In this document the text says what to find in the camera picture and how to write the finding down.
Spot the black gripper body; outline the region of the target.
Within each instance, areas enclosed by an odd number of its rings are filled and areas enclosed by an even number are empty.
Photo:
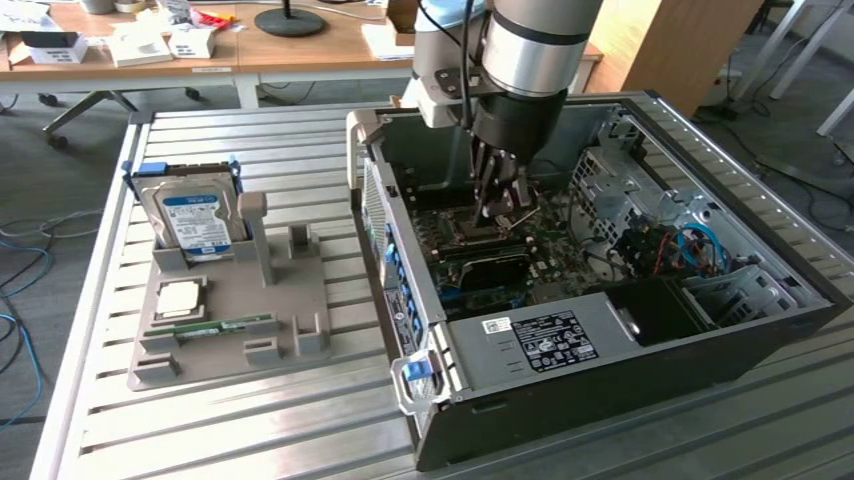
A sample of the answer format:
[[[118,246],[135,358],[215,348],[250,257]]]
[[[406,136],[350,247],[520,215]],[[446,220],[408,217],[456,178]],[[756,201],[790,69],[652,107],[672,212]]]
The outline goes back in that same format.
[[[520,163],[530,163],[550,139],[566,98],[566,92],[546,97],[482,96],[473,123],[473,160],[505,151]]]

